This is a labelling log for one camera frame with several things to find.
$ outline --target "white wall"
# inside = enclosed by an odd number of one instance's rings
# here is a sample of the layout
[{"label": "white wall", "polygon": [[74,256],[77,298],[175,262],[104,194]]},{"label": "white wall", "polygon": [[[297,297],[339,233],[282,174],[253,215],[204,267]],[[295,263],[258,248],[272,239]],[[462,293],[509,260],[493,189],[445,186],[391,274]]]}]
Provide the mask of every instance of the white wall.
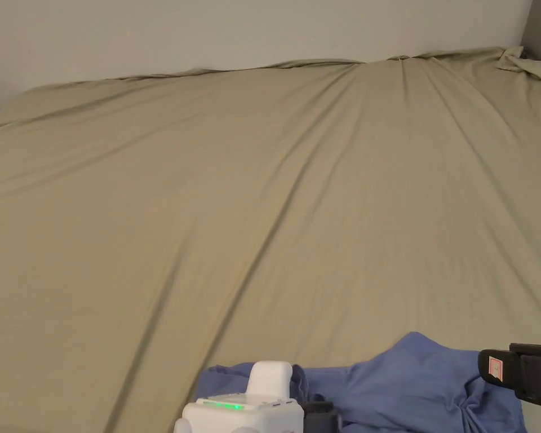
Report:
[{"label": "white wall", "polygon": [[518,44],[531,0],[0,0],[0,104],[51,82]]}]

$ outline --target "mattress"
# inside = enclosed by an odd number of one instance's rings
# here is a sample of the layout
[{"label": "mattress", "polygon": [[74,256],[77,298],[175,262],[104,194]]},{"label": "mattress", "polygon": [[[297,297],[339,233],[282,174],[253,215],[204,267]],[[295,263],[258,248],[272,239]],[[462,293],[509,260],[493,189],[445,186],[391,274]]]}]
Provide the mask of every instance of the mattress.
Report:
[{"label": "mattress", "polygon": [[0,433],[164,433],[209,365],[348,365],[410,331],[541,343],[520,49],[70,83],[0,112]]}]

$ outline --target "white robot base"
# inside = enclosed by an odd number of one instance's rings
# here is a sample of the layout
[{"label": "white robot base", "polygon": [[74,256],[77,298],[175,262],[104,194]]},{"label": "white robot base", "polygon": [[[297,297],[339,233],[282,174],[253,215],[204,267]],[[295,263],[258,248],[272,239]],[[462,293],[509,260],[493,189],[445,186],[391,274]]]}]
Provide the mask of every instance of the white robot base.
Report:
[{"label": "white robot base", "polygon": [[257,362],[245,393],[189,403],[174,433],[303,433],[304,411],[289,397],[291,376],[289,363]]}]

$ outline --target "bed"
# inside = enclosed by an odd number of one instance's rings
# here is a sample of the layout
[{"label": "bed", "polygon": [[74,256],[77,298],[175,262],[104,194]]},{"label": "bed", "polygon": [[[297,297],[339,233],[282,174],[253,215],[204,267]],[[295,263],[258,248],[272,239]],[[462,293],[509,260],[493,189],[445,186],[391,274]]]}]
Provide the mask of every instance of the bed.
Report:
[{"label": "bed", "polygon": [[410,331],[541,343],[541,64],[520,48],[0,111],[0,433],[164,433],[209,365],[348,365]]}]

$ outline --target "sheet wrinkle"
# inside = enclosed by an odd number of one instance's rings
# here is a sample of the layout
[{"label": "sheet wrinkle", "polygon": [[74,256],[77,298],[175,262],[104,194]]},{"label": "sheet wrinkle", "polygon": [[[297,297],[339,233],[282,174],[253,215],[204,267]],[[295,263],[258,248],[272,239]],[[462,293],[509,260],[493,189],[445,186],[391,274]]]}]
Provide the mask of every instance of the sheet wrinkle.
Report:
[{"label": "sheet wrinkle", "polygon": [[[315,213],[317,212],[317,209],[319,208],[319,206],[322,203],[322,200],[325,197],[325,194],[326,194],[326,192],[327,192],[327,190],[328,190],[328,188],[330,186],[330,183],[332,182],[333,176],[335,175],[335,172],[336,172],[337,168],[339,167],[340,162],[347,155],[350,148],[353,145],[355,145],[355,143],[357,141],[358,131],[360,129],[361,120],[363,119],[362,108],[363,107],[361,107],[361,109],[357,110],[357,118],[355,120],[355,123],[353,124],[352,129],[351,129],[349,139],[345,141],[345,143],[343,145],[343,148],[341,149],[341,151],[337,155],[337,158],[335,159],[335,162],[330,167],[329,172],[326,175],[326,178],[325,178],[324,182],[322,183],[321,188],[319,189],[319,191],[318,191],[318,193],[317,193],[317,195],[316,195],[316,197],[314,199],[314,203],[313,203],[313,206],[312,206],[311,210],[309,212],[307,212],[305,217],[304,217],[305,223],[304,223],[304,226],[302,227],[302,231],[299,233],[299,236],[302,235],[305,232],[306,227],[308,227],[310,225],[311,221],[314,218]],[[345,115],[346,115],[346,113],[344,111],[342,111],[341,117],[343,117]]]},{"label": "sheet wrinkle", "polygon": [[332,71],[328,71],[327,73],[325,73],[324,75],[320,75],[314,79],[309,79],[308,81],[303,81],[301,83],[301,85],[295,87],[291,92],[289,92],[288,95],[285,96],[285,100],[290,100],[292,98],[297,98],[297,94],[303,90],[303,89],[307,89],[307,88],[313,88],[315,87],[318,83],[328,79],[330,76],[335,76],[335,77],[338,77],[342,72],[345,71],[345,68],[333,68]]},{"label": "sheet wrinkle", "polygon": [[[315,106],[317,106],[319,104],[319,101],[321,101],[321,99],[323,99],[326,96],[326,94],[328,93],[329,90],[331,90],[339,81],[341,81],[344,77],[346,77],[347,75],[349,75],[353,71],[354,71],[354,68],[352,68],[352,67],[350,67],[350,68],[348,68],[346,70],[338,71],[337,76],[333,80],[329,81],[325,87],[321,88],[309,100],[305,101],[295,111],[295,113],[293,113],[288,119],[286,119],[285,125],[283,127],[283,135],[280,137],[280,139],[284,139],[285,136],[291,130],[294,129],[295,126],[292,126],[293,123],[295,123],[296,125],[300,123],[300,120],[298,120],[298,118],[300,118],[301,116],[304,117],[305,115],[308,115],[309,111],[313,107],[315,107]],[[352,81],[353,81],[353,78],[351,78],[351,80],[343,87],[343,89],[341,91],[339,91],[339,93],[333,98],[335,100],[335,102],[338,100],[341,93],[344,92],[348,88],[348,86],[350,85],[350,83],[352,83]],[[332,107],[330,107],[330,106],[326,107],[324,111],[327,111],[328,109],[332,109]]]},{"label": "sheet wrinkle", "polygon": [[[459,82],[463,84],[463,87],[467,87],[470,89],[476,96],[478,96],[478,100],[484,102],[484,106],[487,107],[487,110],[484,110],[484,112],[489,115],[493,114],[497,120],[499,120],[500,123],[504,124],[505,127],[500,127],[500,130],[506,134],[507,136],[510,136],[516,143],[521,143],[521,139],[518,137],[517,133],[515,132],[515,129],[513,126],[507,121],[505,116],[502,115],[501,111],[497,109],[497,107],[493,104],[493,102],[471,81],[468,79],[465,79],[461,74],[459,74],[457,71],[455,71],[453,68],[448,67],[445,65],[444,62],[438,61],[437,59],[431,59],[434,61],[434,64],[440,66],[444,70],[446,70],[449,73],[449,76],[455,77]],[[435,78],[437,78],[438,81],[441,81],[440,77],[436,74],[433,75]],[[470,98],[468,94],[465,94],[465,97],[467,100],[469,100],[471,103],[473,103],[475,106],[478,106],[481,108],[481,104],[477,103],[476,98]]]},{"label": "sheet wrinkle", "polygon": [[[343,73],[334,82],[338,82],[341,78],[343,78],[347,74],[348,74],[348,71]],[[320,94],[324,95],[326,93],[327,89],[332,88],[332,86],[334,85],[334,82],[329,83],[326,86],[326,88],[323,89],[320,92]],[[349,82],[347,82],[346,85],[335,95],[335,97],[332,100],[330,100],[330,102],[324,107],[324,109],[319,113],[319,115],[317,115],[316,117],[314,117],[312,119],[309,126],[307,126],[306,129],[303,130],[303,132],[300,134],[300,136],[296,140],[294,140],[293,145],[287,150],[286,154],[283,155],[283,157],[278,162],[277,166],[274,168],[272,174],[270,175],[270,177],[269,177],[269,179],[267,181],[267,184],[263,188],[263,193],[265,193],[268,190],[270,184],[272,184],[272,182],[275,180],[276,176],[281,171],[281,169],[284,167],[285,163],[289,160],[289,158],[292,156],[292,154],[294,152],[296,152],[296,150],[300,147],[300,145],[302,143],[304,143],[305,140],[307,140],[309,138],[309,136],[315,131],[315,129],[317,129],[321,125],[322,121],[330,113],[332,113],[334,111],[335,107],[337,107],[338,102],[343,98],[343,96],[345,95],[345,93],[347,92],[349,87],[351,86],[352,82],[353,82],[353,79],[350,80]],[[315,97],[311,98],[311,100],[308,101],[307,103],[305,103],[304,106],[307,107],[307,109],[308,109],[309,105],[317,104],[317,99],[319,99],[318,96],[315,96]],[[293,121],[292,118],[296,117],[296,116],[298,116],[298,115],[293,114],[291,116],[291,120],[289,120],[289,121]],[[288,134],[287,131],[284,130],[283,135],[278,138],[278,141],[279,142],[284,141],[286,139],[287,134]]]},{"label": "sheet wrinkle", "polygon": [[[206,95],[197,96],[196,98],[193,98],[193,99],[191,99],[189,101],[185,101],[185,102],[181,103],[180,105],[178,105],[177,106],[177,111],[183,111],[189,105],[192,105],[193,103],[198,102],[200,100],[203,100],[205,98],[208,98],[211,95],[212,95],[212,90],[209,89],[209,91],[206,93]],[[163,99],[174,98],[175,96],[179,96],[179,94],[178,93],[176,93],[176,94],[166,94],[166,95],[160,95],[160,96],[155,95],[152,98],[147,98],[145,100],[136,101],[135,103],[125,105],[124,107],[120,107],[120,108],[115,109],[115,110],[111,110],[111,111],[107,111],[107,112],[103,112],[103,113],[96,113],[96,114],[94,114],[92,116],[88,116],[88,117],[82,118],[82,119],[80,119],[80,120],[78,120],[76,122],[72,122],[72,123],[70,123],[70,125],[84,125],[85,123],[87,123],[89,120],[92,120],[92,119],[100,119],[100,117],[111,116],[111,115],[114,115],[114,114],[117,114],[117,113],[122,113],[122,112],[125,112],[127,110],[132,109],[133,107],[139,107],[139,106],[144,105],[144,104],[149,103],[149,102],[156,102],[156,101],[163,100]]]},{"label": "sheet wrinkle", "polygon": [[28,191],[31,191],[35,188],[39,188],[39,187],[44,187],[60,178],[63,178],[65,176],[68,176],[68,175],[72,175],[74,173],[77,173],[83,169],[86,169],[100,161],[104,161],[104,160],[107,160],[109,158],[112,158],[112,157],[115,157],[117,154],[127,150],[128,148],[132,147],[133,145],[135,144],[139,144],[140,142],[142,142],[144,139],[146,138],[149,138],[151,136],[153,136],[154,134],[157,134],[158,132],[160,132],[161,130],[163,129],[166,129],[168,128],[169,126],[172,126],[172,125],[176,125],[176,124],[180,124],[180,123],[183,123],[183,122],[187,122],[189,120],[192,120],[196,117],[198,117],[199,114],[193,114],[191,116],[188,116],[188,117],[185,117],[183,119],[177,119],[175,122],[170,122],[170,123],[167,123],[166,125],[163,125],[163,126],[160,126],[158,128],[155,128],[151,131],[148,131],[148,132],[145,132],[145,134],[142,134],[140,136],[137,136],[136,138],[134,139],[131,139],[131,140],[128,140],[127,142],[115,147],[115,148],[112,148],[108,151],[105,151],[99,155],[96,155],[96,157],[94,158],[89,158],[88,160],[86,161],[82,161],[82,162],[79,162],[77,164],[75,164],[74,166],[72,167],[68,167],[67,169],[63,169],[63,170],[60,170],[56,173],[53,173],[49,176],[46,176],[45,178],[42,178],[42,179],[38,179],[37,181],[35,182],[32,182],[30,183],[29,185],[26,185],[24,187],[20,187],[20,188],[15,188],[11,191],[8,191],[2,195],[0,195],[0,200],[6,198],[6,197],[11,197],[11,196],[14,196],[14,195],[18,195],[18,194],[21,194],[21,193],[24,193],[24,192],[28,192]]},{"label": "sheet wrinkle", "polygon": [[513,209],[512,204],[509,202],[507,195],[505,194],[505,191],[503,190],[500,183],[497,181],[496,176],[494,175],[493,171],[489,167],[489,165],[486,163],[486,161],[483,159],[481,152],[477,149],[477,147],[473,144],[473,141],[470,140],[470,138],[465,133],[465,130],[463,129],[463,126],[459,123],[459,120],[457,119],[457,116],[449,106],[449,103],[446,101],[443,94],[438,89],[437,85],[433,82],[433,80],[429,77],[428,71],[426,71],[424,68],[422,69],[424,72],[424,75],[428,78],[429,83],[434,88],[435,93],[438,95],[439,99],[441,100],[442,104],[444,105],[447,113],[449,114],[449,117],[453,120],[453,123],[455,127],[459,131],[459,136],[463,138],[463,141],[467,144],[467,148],[471,150],[474,161],[476,161],[481,168],[481,172],[484,174],[487,185],[490,186],[492,195],[496,198],[495,202],[499,203],[502,209],[505,210],[505,213],[508,217],[508,219],[513,224],[513,227],[515,228],[515,231],[518,235],[520,235],[521,240],[529,247],[529,250],[531,253],[537,257],[539,260],[541,260],[541,255],[538,253],[535,246],[532,244],[532,242],[529,240],[529,238],[526,236],[524,230],[522,230],[521,227],[521,219]]},{"label": "sheet wrinkle", "polygon": [[[533,301],[533,303],[537,307],[537,310],[541,313],[541,300],[539,299],[537,294],[533,291],[533,289],[531,288],[531,285],[527,282],[527,280],[521,274],[520,270],[515,265],[515,262],[513,261],[513,258],[506,251],[506,249],[504,248],[502,242],[500,241],[498,236],[494,233],[492,227],[487,226],[487,232],[491,236],[491,241],[493,242],[493,244],[495,245],[497,251],[499,252],[501,257],[505,261],[506,265],[509,267],[509,269],[515,275],[515,278],[517,279],[517,282],[519,283],[519,286],[527,294],[527,296]],[[506,303],[506,301],[505,301],[505,299],[507,298],[506,293],[502,293],[503,292],[502,288],[499,285],[495,285],[495,287],[501,293],[500,300],[502,300],[502,302]]]},{"label": "sheet wrinkle", "polygon": [[[232,301],[230,303],[230,306],[221,321],[221,324],[219,325],[218,331],[216,333],[216,337],[211,344],[211,347],[209,348],[207,355],[204,358],[203,364],[200,366],[200,369],[198,371],[204,370],[207,367],[207,363],[212,357],[212,354],[216,352],[218,349],[218,345],[220,344],[221,337],[224,335],[224,332],[226,331],[228,324],[230,322],[230,319],[232,318],[234,311],[237,309],[237,306],[239,305],[241,298],[243,297],[245,291],[248,289],[250,282],[252,281],[252,278],[254,277],[254,274],[256,273],[256,270],[261,265],[262,261],[265,258],[265,255],[268,251],[268,249],[271,247],[271,244],[276,237],[276,234],[280,230],[280,226],[285,221],[286,215],[289,212],[289,209],[291,207],[292,201],[294,197],[296,196],[296,193],[300,187],[300,184],[304,178],[305,173],[309,169],[311,163],[313,162],[319,147],[321,143],[317,143],[311,152],[309,153],[308,157],[305,159],[304,163],[301,165],[296,178],[294,179],[294,182],[291,185],[291,188],[289,189],[289,192],[283,202],[283,205],[281,206],[278,214],[276,215],[269,231],[267,232],[267,235],[261,244],[261,247],[256,252],[256,256],[254,257],[254,260],[251,262],[247,272],[245,273],[245,277],[242,280],[242,282],[239,284],[237,291],[233,294]],[[191,397],[191,392],[196,387],[196,381],[198,380],[198,376],[195,377],[195,380],[193,382],[192,387],[190,387],[190,391],[188,394],[188,398]]]},{"label": "sheet wrinkle", "polygon": [[112,410],[110,411],[110,415],[108,416],[106,425],[104,426],[103,433],[112,433],[116,430],[118,424],[120,423],[122,412],[128,402],[128,398],[132,392],[132,387],[136,381],[136,375],[144,362],[144,356],[146,355],[148,347],[152,342],[152,337],[154,336],[158,323],[160,322],[160,318],[163,316],[166,305],[168,304],[168,300],[170,299],[176,282],[176,275],[179,272],[185,252],[188,249],[191,235],[192,231],[186,235],[186,238],[182,241],[178,251],[176,252],[175,259],[167,274],[165,283],[160,289],[158,298],[154,303],[152,313],[147,321],[142,338],[136,347],[136,351],[134,352],[134,356],[130,362],[130,367],[128,368],[126,376],[122,382],[121,389],[117,395],[114,405],[112,406]]},{"label": "sheet wrinkle", "polygon": [[84,103],[78,104],[78,105],[73,105],[71,107],[66,107],[64,109],[56,110],[54,112],[41,114],[40,116],[36,116],[36,117],[30,117],[30,118],[26,118],[26,119],[20,119],[20,120],[16,120],[16,121],[11,121],[11,122],[0,123],[0,129],[2,129],[2,128],[6,127],[6,126],[24,126],[24,125],[28,125],[28,124],[43,121],[43,120],[51,120],[51,119],[55,119],[55,118],[59,118],[59,117],[68,116],[70,114],[76,114],[76,113],[79,113],[79,112],[81,112],[83,110],[86,110],[86,109],[92,109],[92,108],[100,105],[101,103],[109,102],[109,101],[112,101],[112,100],[117,100],[117,99],[120,99],[121,97],[123,97],[125,95],[130,95],[130,94],[136,93],[137,91],[140,91],[140,90],[146,90],[146,88],[149,87],[149,86],[145,86],[144,88],[140,88],[140,89],[127,89],[127,90],[121,91],[121,92],[119,92],[117,94],[108,95],[108,96],[105,96],[103,98],[94,99],[92,101],[84,102]]},{"label": "sheet wrinkle", "polygon": [[[40,166],[40,167],[24,170],[24,171],[21,171],[20,173],[13,174],[13,175],[8,176],[8,177],[6,177],[4,179],[0,179],[0,185],[7,184],[8,182],[14,181],[16,179],[22,179],[22,178],[24,178],[26,176],[30,176],[30,175],[33,175],[33,174],[36,174],[36,173],[40,173],[41,171],[49,171],[49,170],[55,169],[58,166],[64,166],[68,162],[72,162],[73,160],[76,160],[77,157],[79,157],[79,155],[81,155],[83,153],[88,153],[88,149],[80,149],[77,152],[77,154],[72,154],[72,151],[76,149],[76,146],[80,145],[83,142],[84,142],[84,139],[80,139],[80,140],[76,140],[75,142],[69,143],[68,145],[65,146],[65,148],[62,150],[62,154],[67,153],[67,151],[70,149],[71,155],[69,157],[63,158],[60,161],[53,162],[53,163],[50,163],[50,164],[46,164],[46,165],[43,165],[43,166]],[[53,147],[50,147],[50,148],[44,149],[43,152],[44,153],[51,153],[52,150],[53,150]]]}]

